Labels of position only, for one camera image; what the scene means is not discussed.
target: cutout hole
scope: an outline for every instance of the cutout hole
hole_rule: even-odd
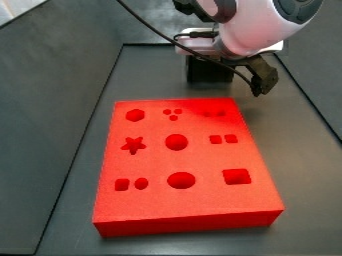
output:
[[[224,110],[220,110],[220,111],[218,112],[218,116],[226,116],[226,111],[224,111]]]
[[[238,143],[238,138],[234,134],[226,135],[224,140],[226,140],[227,143]]]
[[[133,109],[127,112],[125,119],[131,122],[137,122],[144,119],[144,111],[140,109]]]
[[[223,170],[222,173],[227,185],[251,184],[250,173],[246,169]]]
[[[175,114],[180,115],[183,113],[183,110],[180,108],[175,109]]]
[[[148,186],[148,180],[145,178],[140,178],[133,183],[135,188],[139,190],[144,190]]]
[[[116,191],[127,191],[129,187],[129,180],[128,179],[117,179],[115,181],[115,190]]]
[[[145,149],[145,145],[143,144],[143,137],[136,139],[125,138],[125,145],[121,146],[121,150],[128,150],[131,155],[136,155],[139,149]]]
[[[169,120],[171,121],[176,121],[177,120],[177,116],[175,116],[175,115],[169,116]]]
[[[175,189],[188,189],[195,185],[196,179],[188,172],[176,172],[168,179],[168,185]]]
[[[172,134],[165,138],[165,146],[173,151],[183,150],[188,145],[185,136],[180,134]]]
[[[163,113],[164,113],[165,115],[171,115],[172,111],[171,111],[169,109],[165,109],[165,110],[163,111]]]
[[[222,144],[222,138],[219,135],[210,136],[210,142],[211,144]]]

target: circular hole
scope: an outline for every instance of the circular hole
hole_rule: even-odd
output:
[[[175,116],[175,115],[169,116],[169,120],[171,121],[176,121],[177,120],[177,116]]]
[[[175,189],[188,189],[195,185],[196,178],[188,172],[176,172],[168,179],[168,185]]]
[[[163,111],[163,113],[164,113],[165,115],[171,115],[172,111],[171,111],[169,109],[165,109],[165,110]]]
[[[179,108],[179,109],[175,109],[175,114],[176,115],[180,115],[183,113],[183,110]]]
[[[165,138],[165,146],[175,151],[180,151],[187,147],[188,141],[185,136],[172,134]]]
[[[145,178],[140,178],[133,183],[135,188],[139,190],[144,190],[148,186],[148,180]]]
[[[226,116],[226,111],[224,111],[224,110],[220,110],[220,111],[218,112],[218,116]]]

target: red foam block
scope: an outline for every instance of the red foam block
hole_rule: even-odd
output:
[[[103,237],[268,226],[283,209],[232,99],[116,103],[92,218]]]

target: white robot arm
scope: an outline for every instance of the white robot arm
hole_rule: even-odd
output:
[[[218,22],[212,40],[180,36],[189,48],[216,51],[226,59],[242,59],[282,49],[282,41],[295,34],[316,14],[323,0],[173,0],[184,14],[195,13],[204,22]],[[187,29],[187,34],[196,29]]]
[[[187,15],[193,13],[203,22],[219,24],[218,30],[185,29],[172,40],[148,24],[123,0],[116,1],[176,46],[179,54],[189,55],[188,82],[193,82],[192,74],[203,77],[201,74],[212,72],[210,77],[218,77],[220,68],[223,80],[231,82],[236,74],[250,85],[255,97],[266,95],[279,80],[276,69],[267,64],[260,54],[282,50],[283,40],[307,25],[323,3],[323,0],[172,0],[180,12]],[[251,80],[235,70],[236,66],[247,67],[252,74]]]

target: cable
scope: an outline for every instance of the cable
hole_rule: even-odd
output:
[[[181,45],[180,43],[177,43],[175,40],[172,40],[169,37],[167,37],[156,28],[153,28],[147,22],[145,20],[135,13],[135,11],[125,5],[125,3],[121,0],[116,0],[117,3],[123,6],[123,8],[131,13],[131,15],[144,24],[144,26],[147,28],[149,28],[160,37],[163,37],[165,39],[165,41],[168,41],[172,45],[177,46],[180,49],[183,49],[184,51],[187,51],[188,53],[191,53],[192,55],[195,55],[196,57],[199,57],[200,59],[215,63],[216,65],[227,68],[231,72],[234,72],[242,79],[243,81],[248,84],[248,86],[251,88],[255,87],[255,85],[250,82],[248,78],[239,72],[236,71],[232,67],[230,67],[228,65],[223,64],[222,62],[208,58],[206,55],[197,53],[196,51],[191,50],[189,48],[187,48],[184,45]]]

